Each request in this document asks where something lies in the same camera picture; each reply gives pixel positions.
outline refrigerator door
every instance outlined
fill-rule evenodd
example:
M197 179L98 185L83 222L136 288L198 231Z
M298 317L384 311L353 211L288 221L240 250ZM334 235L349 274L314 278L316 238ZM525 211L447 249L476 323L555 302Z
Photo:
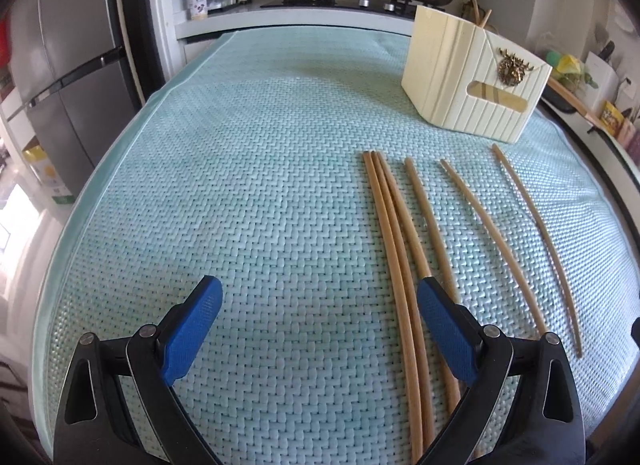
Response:
M9 18L11 73L23 102L53 84L55 78L42 41L38 0L14 0Z
M60 90L60 98L84 149L96 165L136 114L120 60Z
M118 30L117 16L112 15L109 0L40 0L40 11L56 79L121 45L113 32Z
M77 197L94 171L94 166L78 140L60 95L49 95L37 106L28 109L27 116L62 181Z
M120 29L128 40L129 65L138 78L142 97L148 99L164 85L162 65L156 45L150 0L121 0Z

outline red object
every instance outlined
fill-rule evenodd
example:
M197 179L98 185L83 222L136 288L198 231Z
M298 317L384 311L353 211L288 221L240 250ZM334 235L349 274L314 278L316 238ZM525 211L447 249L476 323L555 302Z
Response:
M4 68L11 59L9 41L6 35L6 18L0 20L0 68Z

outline metal screw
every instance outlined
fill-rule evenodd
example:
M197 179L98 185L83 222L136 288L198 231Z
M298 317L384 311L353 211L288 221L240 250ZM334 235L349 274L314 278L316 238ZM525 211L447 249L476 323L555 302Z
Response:
M554 346L558 346L560 343L560 337L555 333L551 333L551 331L545 335L545 339L549 344L553 344Z
M93 333L84 333L84 334L82 334L82 336L80 337L80 340L79 340L79 342L82 344L82 346L88 346L93 341L94 341L94 334Z
M156 327L153 324L145 324L138 333L143 339L148 339L156 334Z
M500 336L500 328L498 326L494 326L493 324L488 324L484 328L482 328L484 334L492 339L497 339Z

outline light blue woven mat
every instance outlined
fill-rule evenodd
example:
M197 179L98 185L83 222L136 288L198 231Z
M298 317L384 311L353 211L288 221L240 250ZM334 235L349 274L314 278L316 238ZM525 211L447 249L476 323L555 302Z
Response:
M481 323L535 336L510 271L436 161L449 159L480 196L564 340L587 431L594 427L637 352L629 329L640 315L638 268L621 225L546 118L536 113L521 140L503 146L573 287L585 353L577 361L526 206L489 140L418 117L400 87L407 48L406 37L355 29L236 32L149 101L82 194L47 276L33 360L46 448L79 335L128 336L210 274L223 283L223 307L175 389L225 463L408 464L396 308L360 155L370 149L385 152L418 220L401 165L415 159L463 304ZM437 272L422 222L420 234ZM427 342L439 428L444 386ZM143 441L160 453L125 386Z

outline spice jar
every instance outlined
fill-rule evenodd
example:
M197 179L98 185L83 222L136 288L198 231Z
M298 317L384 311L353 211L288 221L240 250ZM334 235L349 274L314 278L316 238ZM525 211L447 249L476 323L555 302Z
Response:
M189 16L191 20L207 18L207 0L189 0Z

